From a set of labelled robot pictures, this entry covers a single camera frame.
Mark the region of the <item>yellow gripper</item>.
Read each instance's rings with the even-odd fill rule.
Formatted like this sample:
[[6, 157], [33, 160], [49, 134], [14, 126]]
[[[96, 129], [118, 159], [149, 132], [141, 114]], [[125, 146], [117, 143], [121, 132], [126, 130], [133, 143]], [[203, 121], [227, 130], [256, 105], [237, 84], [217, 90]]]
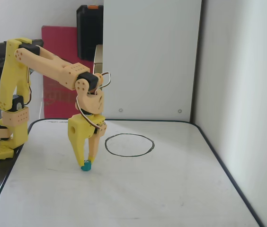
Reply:
[[96, 114], [87, 118], [100, 128], [92, 126], [81, 114], [68, 119], [68, 137], [80, 167], [84, 166], [84, 139], [89, 138], [88, 161], [93, 163], [98, 153], [100, 138], [104, 136], [107, 129], [106, 123], [103, 123], [104, 116]]

